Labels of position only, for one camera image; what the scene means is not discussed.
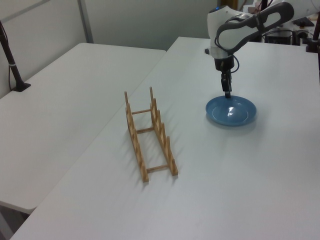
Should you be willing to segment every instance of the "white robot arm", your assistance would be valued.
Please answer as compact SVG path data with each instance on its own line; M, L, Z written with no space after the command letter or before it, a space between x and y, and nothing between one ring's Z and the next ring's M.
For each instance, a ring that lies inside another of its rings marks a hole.
M233 54L249 40L267 31L302 17L320 12L320 0L275 0L257 14L243 13L228 6L217 7L207 17L211 39L210 53L215 67L222 72L221 83L225 97L231 97Z

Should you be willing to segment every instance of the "blue plate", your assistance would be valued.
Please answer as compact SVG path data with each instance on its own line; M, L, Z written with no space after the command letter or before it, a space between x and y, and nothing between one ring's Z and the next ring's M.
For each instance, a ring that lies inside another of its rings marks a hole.
M205 106L207 116L218 124L241 126L255 120L256 106L243 97L218 96L211 99Z

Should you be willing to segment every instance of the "white table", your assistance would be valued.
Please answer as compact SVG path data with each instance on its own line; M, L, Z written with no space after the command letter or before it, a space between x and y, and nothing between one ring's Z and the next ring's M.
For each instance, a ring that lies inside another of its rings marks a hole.
M153 87L178 177L163 170L142 183L122 106L12 240L319 239L318 56L245 45L232 93L258 117L226 127L206 118L206 103L224 94L209 44L179 38L129 98L146 109ZM164 161L152 132L139 137L148 167Z
M31 213L165 51L81 43L0 100L0 205Z

